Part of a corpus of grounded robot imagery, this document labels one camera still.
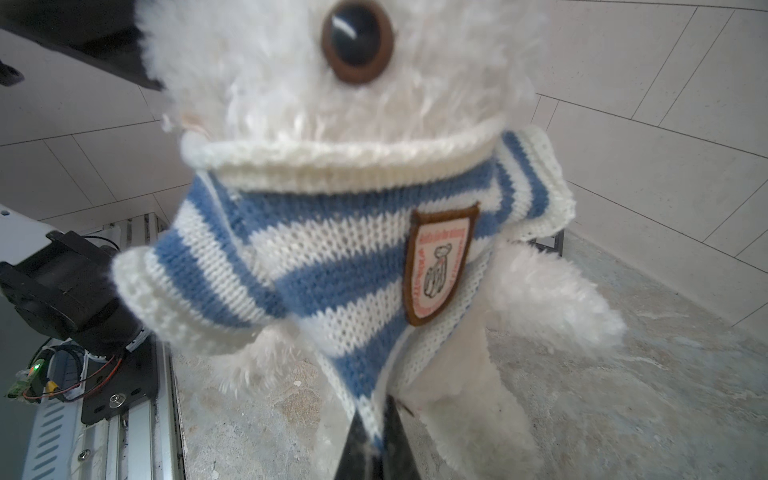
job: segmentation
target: teddy bear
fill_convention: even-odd
[[[531,478],[486,327],[589,356],[624,332],[525,244],[574,217],[546,133],[507,128],[543,24],[532,0],[138,2],[196,176],[162,238],[116,257],[122,301],[234,384],[275,378],[300,335],[385,478],[395,405],[467,478]]]

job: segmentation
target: sweater sleeve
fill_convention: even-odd
[[[227,193],[199,174],[171,228],[151,247],[117,256],[112,275],[134,315],[163,340],[197,353],[253,342],[285,307],[262,277]]]
[[[505,237],[530,240],[554,235],[576,216],[547,134],[534,125],[506,131],[496,148]]]

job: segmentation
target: gray stone floor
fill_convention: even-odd
[[[602,361],[489,332],[531,417],[538,477],[768,478],[768,348],[578,237],[565,242],[629,332]],[[327,388],[310,361],[266,397],[221,395],[205,359],[177,356],[175,369],[190,480],[313,478]],[[403,422],[425,480],[460,478],[418,421]]]

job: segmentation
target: black pupil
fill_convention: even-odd
[[[374,59],[381,38],[376,16],[363,5],[347,5],[331,18],[331,45],[347,65],[360,67]]]

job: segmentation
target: tiled wall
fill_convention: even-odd
[[[768,0],[545,0],[512,112],[548,130],[571,229],[768,341]],[[0,31],[0,203],[62,229],[172,217],[191,172],[161,94]]]

